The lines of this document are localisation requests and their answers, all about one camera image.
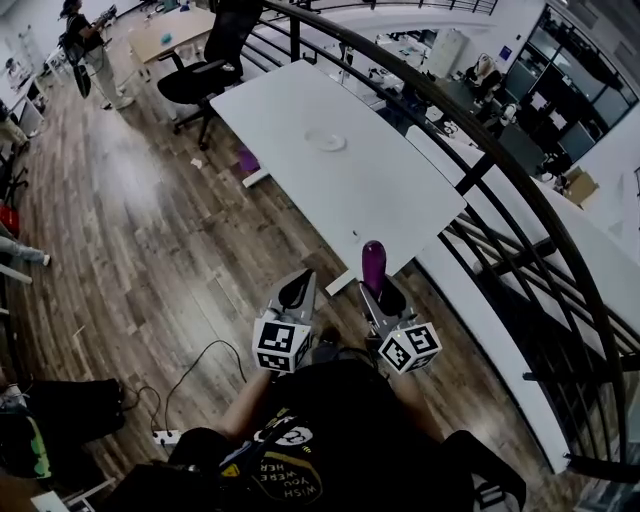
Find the metal bar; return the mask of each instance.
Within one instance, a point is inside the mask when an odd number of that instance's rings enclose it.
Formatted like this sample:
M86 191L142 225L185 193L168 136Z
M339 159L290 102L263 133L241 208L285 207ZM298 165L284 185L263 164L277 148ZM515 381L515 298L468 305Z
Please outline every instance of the metal bar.
M262 58L267 59L269 62L271 62L272 64L275 64L276 66L278 66L279 68L281 68L283 66L282 62L280 62L278 59L275 59L274 57L272 57L271 55L269 55L266 52L263 52L260 48L256 48L255 46L253 46L250 43L244 43L244 45L253 50L254 52L256 52L258 55L260 55Z
M487 224L480 217L480 215L478 215L478 213L473 209L473 207L471 205L467 205L467 207L465 208L465 211L474 220L475 224L487 235L487 237L491 241L491 245L493 245L497 249L497 251L500 253L500 257L502 258L502 260L507 262L507 264L511 268L511 271L513 272L513 276L516 278L516 281L518 281L518 284L524 290L527 298L529 299L531 304L534 306L535 311L538 314L538 316L541 319L544 318L545 315L546 315L546 313L544 311L544 308L540 304L540 301L538 300L538 297L536 296L536 294L533 293L533 290L531 289L531 287L527 283L526 279L523 277L522 272L520 272L520 270L513 264L511 256L509 254L507 254L507 252L504 250L504 247L502 247L502 244L500 244L500 242L496 238L493 237L493 234L491 233L491 230L488 229ZM529 251L533 252L533 246L531 246ZM584 343L581 338L578 338L576 341L578 343L580 343L580 344ZM573 364L571 363L571 360L567 356L567 353L566 353L566 351L564 349L564 346L562 345L562 343L558 343L556 346L557 346L557 348L558 348L558 350L560 352L560 355L562 356L562 360L564 361L565 366L567 367L567 369L569 370L570 373L573 373L574 372ZM546 347L544 347L543 344L538 344L538 347L540 348L541 351L545 351L546 352ZM553 368L552 368L550 363L549 363L549 368L553 372ZM586 401L584 399L584 395L582 394L582 389L580 388L580 386L577 383L576 383L576 392L578 393L578 399L580 401L580 405L582 406L582 408L584 410L585 420L586 420L585 422L586 422L586 425L587 425L587 432L589 434L589 439L591 441L591 447L593 449L593 454L594 454L594 456L596 458L599 458L598 457L598 451L597 451L597 445L596 445L596 441L595 441L596 438L595 438L591 423L588 421L589 408L587 407L587 403L586 403ZM568 408L568 413L569 413L569 415L571 417L573 417L573 413L572 413L571 407ZM580 437L580 430L578 429L577 432L578 432L578 437Z
M289 28L291 33L291 62L300 60L300 20L297 18L291 18L289 22Z
M498 254L498 252L493 248L493 246L491 245L491 242L489 242L489 240L484 237L482 234L480 233L476 233L474 230L467 228L466 226L464 226L463 224L460 224L460 226L466 231L466 233L468 235L470 235L471 237L477 239L480 241L480 243L484 244L485 246L488 247L483 247L482 250L485 252L489 252L489 256L491 256L492 258L496 259L496 260L500 260L500 255ZM445 231L456 235L456 232L450 228L447 227L445 228ZM540 274L540 272L538 271L537 267L535 267L534 265L527 265L524 267L525 270L527 272L530 272L531 274L535 275L537 278L540 279L540 281L537 281L536 279L534 279L533 277L531 277L529 274L524 273L525 278L533 283L536 287L538 287L540 290L542 290L543 292L545 292L547 295L551 296L551 290L549 289L549 287L545 284L544 281L544 277L542 277L542 274ZM566 295L569 299L571 299L575 304L577 304L577 306L574 306L573 304L571 304L570 302L567 303L567 305L569 306L569 308L571 309L571 312L576 315L578 318L580 318L580 320L582 320L584 323L586 323L589 327L591 327L592 329L594 328L594 324L593 324L593 320L591 318L589 318L585 313L583 313L583 311L581 311L579 308L582 308L586 311L588 311L587 309L587 305L584 303L584 300L581 297L578 297L577 295L575 295L571 290L568 290L566 288L561 288L562 289L562 293L564 295ZM616 336L618 337L618 348L620 348L623 352L626 352L627 354L633 354L634 350L633 348L627 343L627 341L625 341L625 336L623 335L623 333L616 327L616 326L612 326L614 333L616 334Z
M473 224L473 221L471 220L471 218L467 215L460 214L459 217L464 220L465 222L469 223L469 224ZM503 235L502 233L500 233L499 231L495 231L492 230L493 234L495 235L496 238L498 238L501 242L503 242L505 245L511 247L512 249L518 251L518 252L522 252L524 250L524 248L522 247L522 245L516 243L515 241L511 240L509 237ZM561 281L563 281L568 287L578 291L578 285L576 284L576 282L571 279L569 276L567 276L564 272L562 272L560 269L558 269L557 267L555 267L554 265L552 265L551 263L544 261L545 266L547 267L547 269L549 270L549 272L551 272L554 276L556 276L557 278L559 278ZM533 268L531 266L527 267L528 270L533 271ZM584 299L580 299L580 301L582 302L582 304L584 304L584 309L587 309L587 305L584 302ZM620 318L618 316L618 314L611 310L608 306L605 306L608 315L611 317L611 319L616 322L618 325L620 325L620 327L622 327L622 329L624 329L624 331L626 332L627 336L629 338L632 338L635 342L638 343L638 345L640 345L640 334L638 334L637 332L635 332L631 326L625 322L622 318ZM640 347L637 347L635 349L636 351L640 351Z
M578 326L576 324L576 320L573 317L573 315L571 314L571 312L569 311L569 309L567 308L566 302L562 298L562 293L561 293L561 291L560 291L560 289L558 287L558 284L551 277L551 274L547 270L547 267L542 262L542 258L540 258L538 253L535 251L533 245L531 244L531 241L527 238L527 235L525 235L524 231L522 231L522 228L515 221L515 219L511 215L511 213L509 213L509 211L500 202L500 200L496 197L496 195L493 193L493 191L486 185L486 183L484 183L483 181L479 181L477 183L477 187L486 196L486 198L489 199L489 201L491 202L493 207L498 211L498 213L502 216L502 218L507 222L507 225L509 226L509 228L511 228L511 230L514 232L516 237L518 237L518 239L522 242L522 244L524 245L525 249L527 251L529 251L530 253L532 253L532 255L534 257L535 264L538 266L538 269L540 270L540 272L542 272L542 275L544 276L545 280L549 284L549 287L551 288L552 297L556 300L556 302L558 303L558 306L560 306L560 309L562 310L562 314L564 315L564 317L567 320L567 323L569 324L569 330L573 333L573 335L576 337L576 341L578 343L580 343L582 348L583 348L584 355L585 355L585 358L586 358L586 361L587 361L587 365L589 366L591 371L593 371L593 369L594 369L593 368L593 362L591 361L591 356L589 355L589 352L588 352L588 350L587 350L587 348L586 348L586 346L584 344L584 341L582 340L582 336L581 336L580 330L578 329ZM478 224L478 220L479 220L482 224L484 224L484 221L480 218L480 216L477 216L477 218L476 218L474 215L471 214L471 211L472 211L472 209L469 210L467 208L467 213L469 213L471 218L474 219L475 223ZM591 277L591 274L589 274L589 273L588 273L588 278L591 281L593 281L593 278ZM602 302L602 299L600 298L600 295L597 293L597 289L596 289L596 294L598 295L598 299L600 300L600 302ZM587 302L587 305L588 305L589 302L587 301L587 296L584 293L583 293L583 296L585 297L585 301ZM601 309L602 309L602 311L595 311L594 312L592 308L589 308L589 312L591 313L591 316L593 318L594 325L596 325L596 326L598 326L598 320L599 320L599 318L597 318L597 314L598 313L605 313L604 304L602 304L602 308ZM602 343L602 348L604 349L605 355L607 357L607 362L609 362L609 354L608 354L608 352L613 352L614 355L615 355L615 359L616 359L618 364L615 365L615 367L610 368L610 370L612 372L611 384L614 387L614 393L616 391L616 386L617 385L621 385L622 389L619 390L619 391L620 391L621 396L624 398L626 393L625 393L624 383L622 382L622 364L620 363L620 354L618 353L617 345L615 343L615 338L613 337L613 331L611 329L611 324L609 323L609 317L606 316L606 314L605 314L605 318L606 318L606 323L607 323L607 331L611 335L611 339L609 341L611 342L612 346L609 346L607 343L605 343L605 341L602 339L602 334L600 333L599 329L596 329L596 331L598 332L598 334L600 334L600 340L601 340L601 343ZM562 348L562 345L559 345L558 347L560 348L561 351L564 351L563 348ZM617 402L617 404L616 404L617 411L616 412L618 414L618 430L620 432L620 445L621 445L620 457L621 457L621 459L623 457L622 444L624 444L625 445L624 461L621 460L621 462L626 462L626 457L627 457L627 455L626 455L627 423L626 423L626 405L625 405L626 404L626 400L624 402L622 402L622 404L621 404L621 403L618 402L617 396L618 395L616 394L616 402ZM602 400L600 398L600 393L599 392L596 392L596 405L598 407L598 412L600 414L600 420L602 421L602 427L603 427L602 430L603 430L604 437L605 437L605 448L606 448L606 452L607 452L607 457L608 457L608 460L612 460L611 459L611 440L609 439L609 432L608 432L608 429L606 427L607 422L605 420L604 410L603 410L603 407L602 407Z
M251 55L248 55L247 52L245 52L244 50L242 50L240 52L240 55L242 55L245 59L247 59L249 62L252 62L253 64L255 64L256 66L258 66L262 71L264 71L265 73L269 72L269 68L267 68L265 65L261 64L260 62L258 62L256 59L254 59Z
M451 253L451 255L458 262L458 264L462 267L462 269L467 273L467 275L473 281L473 283L476 285L476 287L479 290L482 291L483 287L480 284L480 282L478 281L478 277L473 273L473 270L471 270L471 268L469 268L469 265L467 264L465 259L460 255L458 250L453 246L453 244L447 239L447 237L444 234L440 233L438 235L438 238L442 242L442 245L444 245L446 247L446 249ZM489 303L491 304L491 302L492 302L491 297L486 293L485 293L485 297L487 298L487 301L489 301ZM491 307L494 310L497 309L493 304L491 304ZM546 351L543 350L543 351L541 351L541 353L542 353L542 359L545 362L546 366L553 372L553 366L551 365L551 361L547 357ZM585 454L587 452L585 450L584 442L582 441L582 437L580 435L580 427L578 426L578 424L575 421L575 418L571 414L571 405L569 404L569 400L567 399L567 395L565 394L564 389L562 389L562 386L560 386L560 384L556 383L556 386L558 388L558 394L560 395L560 398L562 399L562 401L564 402L565 407L569 411L569 418L570 418L570 420L571 420L571 422L573 424L573 428L574 428L574 430L576 432L576 441L578 443L578 448L580 450L580 453ZM549 406L553 409L554 414L556 415L556 417L559 418L560 414L556 410L555 405L553 404L553 402L551 400L549 400ZM558 422L558 425L560 426L560 429L562 430L565 438L569 439L569 436L567 435L567 433L564 430L564 425L562 425L560 422Z
M567 455L569 469L600 480L637 484L640 481L640 465L593 460L578 455Z
M609 317L604 308L598 288L582 255L578 251L578 248L562 224L558 214L551 207L537 186L531 182L531 178L524 171L522 166L511 154L505 151L502 145L495 140L495 137L493 137L493 135L491 135L476 118L470 116L465 109L458 105L454 99L449 97L449 95L445 91L441 90L436 84L429 80L425 80L424 75L402 62L396 56L387 52L383 48L378 47L363 36L333 23L324 17L309 13L303 9L289 7L269 0L263 1L264 4L269 6L271 9L304 21L304 23L310 27L338 39L347 46L355 48L365 57L368 57L378 63L381 67L384 67L390 73L398 76L405 83L414 87L417 94L428 99L432 104L438 107L445 115L456 123L462 131L469 135L476 144L478 144L481 151L489 154L496 162L497 167L511 182L516 191L522 196L531 210L538 217L538 220L546 229L551 239L558 245L560 255L567 263L576 283L579 285L578 289L583 294L585 302L589 306L589 311L593 317L596 331L600 335L607 363L610 365L610 369L613 374L612 386L616 402L618 431L620 435L620 460L625 463L627 460L628 449L628 432L625 410L626 392L624 381L622 379L622 364L620 362L620 356L614 340L613 331L609 324ZM433 135L429 135L429 130L426 129L424 123L420 123L418 126L420 129L425 131L428 136L433 138ZM462 168L465 170L466 174L468 166L465 165Z
M556 252L556 244L554 244L550 238L545 238L544 240L534 244L533 247L536 252L543 258L551 256L554 252ZM526 267L530 263L533 263L533 258L531 254L523 251L515 255L512 261L516 267L522 268ZM496 271L496 274L503 275L509 272L507 267L508 265L506 264L506 262L501 261L500 263L496 263L493 268Z
M620 359L625 372L637 372L640 370L640 354L631 354Z
M553 382L559 384L572 384L574 382L593 382L596 380L598 383L603 384L605 382L611 382L611 376L607 373L584 373L584 372L554 372L545 373L541 371L525 372L522 374L522 378L532 382Z
M266 37L264 37L263 35L258 34L255 30L253 32L251 32L251 35L253 37L256 37L258 39L260 39L261 41L264 41L265 43L267 43L269 46L271 46L272 48L275 48L276 50L278 50L279 52L284 53L287 57L291 57L291 52L289 50L287 50L286 48L283 48L282 46L278 46L277 44L275 44L272 41L269 41L269 39L267 39Z
M487 154L482 155L476 165L471 168L471 172L465 174L460 182L456 185L456 191L461 196L465 195L473 186L481 180L485 174L493 167L493 160Z

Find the black office chair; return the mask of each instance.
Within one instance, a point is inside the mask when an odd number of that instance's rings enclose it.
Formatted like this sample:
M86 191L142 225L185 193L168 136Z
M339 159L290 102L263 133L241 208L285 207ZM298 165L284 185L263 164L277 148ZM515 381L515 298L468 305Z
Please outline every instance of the black office chair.
M174 133L179 133L181 126L204 118L198 139L203 151L208 149L204 142L207 126L216 116L208 100L212 95L222 94L225 87L233 85L242 76L240 52L261 14L262 4L258 0L222 0L218 4L216 21L205 46L206 62L185 68L175 52L160 59L171 58L178 68L178 71L158 82L162 95L175 103L200 106L198 112L176 123Z

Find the black metal railing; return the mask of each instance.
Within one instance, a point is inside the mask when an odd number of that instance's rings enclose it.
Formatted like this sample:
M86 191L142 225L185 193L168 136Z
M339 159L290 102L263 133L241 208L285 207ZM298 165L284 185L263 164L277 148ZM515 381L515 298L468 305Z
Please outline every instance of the black metal railing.
M374 10L377 6L383 5L412 5L418 8L436 7L448 10L469 11L491 16L496 7L496 4L498 3L498 0L370 0L366 2L353 2L349 0L289 0L288 2L281 3L284 5L300 7L302 9L313 11L315 13L357 7ZM280 13L271 17L269 21L278 21L286 17L286 14Z
M306 9L266 0L263 3L269 11L288 18L280 23L263 19L261 23L285 35L289 44L285 48L259 31L254 31L253 35L286 56L285 62L274 58L273 53L271 58L264 60L260 52L255 52L255 45L246 49L243 55L250 57L252 62L258 62L262 57L259 67L263 70L275 69L273 66L279 67L301 57L310 61L324 57L366 84L446 153L465 174L456 185L461 195L471 190L480 192L499 213L513 238L492 229L470 204L439 238L485 295L514 340L520 341L518 346L532 369L523 378L538 381L546 391L570 447L569 466L598 478L623 481L636 478L640 468L627 464L623 360L628 361L626 369L640 369L640 337L604 305L571 236L531 178L473 116L425 75L364 37L310 12L308 3ZM474 166L468 165L442 140L438 129L426 121L424 114L416 113L401 96L374 83L340 57L303 39L301 24L330 36L400 78L455 122L475 141L484 156ZM303 47L314 57L302 54ZM548 235L546 240L534 244L485 183L483 178L494 165L543 226ZM451 237L461 240L472 251L480 262L481 271L469 266ZM570 275L545 260L551 252L564 260ZM524 296L507 286L504 280L507 274L513 276ZM534 288L555 301L562 314L562 323L546 313ZM576 318L593 329L602 345L604 358L585 343ZM612 448L616 440L617 454Z

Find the white table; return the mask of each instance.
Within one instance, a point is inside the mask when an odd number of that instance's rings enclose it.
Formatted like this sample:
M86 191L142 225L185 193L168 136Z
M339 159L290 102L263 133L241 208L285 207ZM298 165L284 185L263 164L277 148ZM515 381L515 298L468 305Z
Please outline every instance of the white table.
M386 121L305 61L250 80L211 105L348 268L327 291L362 278L362 247L379 240L396 274L466 206L436 168ZM346 139L338 151L308 142Z
M36 113L38 120L42 122L44 121L44 117L42 117L42 114L36 108L36 106L32 103L32 101L29 99L29 96L28 96L29 90L31 89L31 86L34 84L40 91L40 94L42 94L42 96L46 100L47 98L46 95L44 94L42 89L38 86L38 83L36 81L36 75L32 75L31 78L29 78L29 80L27 80L25 84L20 88L20 90L15 94L15 96L5 102L5 105L7 106L10 112L13 112L18 107L18 105L20 105L20 103L22 103L23 101L26 101L27 105L29 105L31 109Z

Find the office desk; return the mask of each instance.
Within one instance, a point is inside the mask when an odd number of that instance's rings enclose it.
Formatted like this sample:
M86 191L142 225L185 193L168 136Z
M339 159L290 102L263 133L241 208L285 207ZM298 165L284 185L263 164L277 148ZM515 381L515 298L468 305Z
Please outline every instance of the office desk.
M152 64L179 46L193 43L208 35L213 29L215 19L214 13L192 6L190 10L184 12L174 9L167 14L160 14L134 29L129 34L129 45L140 75L153 78L154 88L156 88L161 76L151 72ZM168 44L162 44L161 41L165 34L171 34L172 39ZM158 95L167 115L171 119L176 119L177 114L173 103L160 93Z
M42 94L42 96L46 100L47 96L38 85L36 75L32 75L31 78L29 78L29 80L27 80L25 84L20 88L20 90L17 93L15 93L15 96L13 98L10 98L9 100L5 101L5 105L7 106L10 112L13 112L20 105L20 103L25 101L27 105L31 107L31 110L33 110L36 113L38 120L42 122L44 121L44 117L42 117L42 114L36 108L36 106L31 102L28 96L29 90L31 89L31 86L34 84L38 88L38 91L40 91L40 94Z
M379 240L396 274L466 206L431 163L353 94L305 61L246 82L211 105L348 268L327 291L362 278ZM319 149L323 136L342 149ZM256 175L245 185L256 182Z

